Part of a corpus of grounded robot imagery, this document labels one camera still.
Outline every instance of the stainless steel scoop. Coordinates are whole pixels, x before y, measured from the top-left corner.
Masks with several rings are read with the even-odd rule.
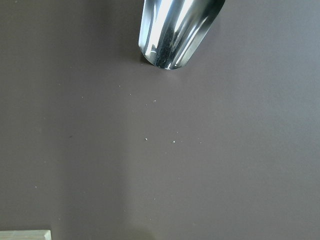
[[[162,69],[187,64],[225,0],[144,0],[139,47]]]

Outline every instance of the matte gray tabletop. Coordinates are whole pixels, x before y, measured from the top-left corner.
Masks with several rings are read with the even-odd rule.
[[[0,230],[320,239],[320,1],[227,0],[172,71],[142,8],[1,1]]]

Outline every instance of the gray surface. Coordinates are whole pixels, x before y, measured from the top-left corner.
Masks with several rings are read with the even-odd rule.
[[[0,230],[320,239],[320,1],[228,0],[174,71],[142,6],[0,2]]]

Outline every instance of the reflective metal surface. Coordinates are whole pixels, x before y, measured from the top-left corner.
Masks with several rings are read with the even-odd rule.
[[[163,69],[187,64],[225,0],[145,0],[139,47]]]

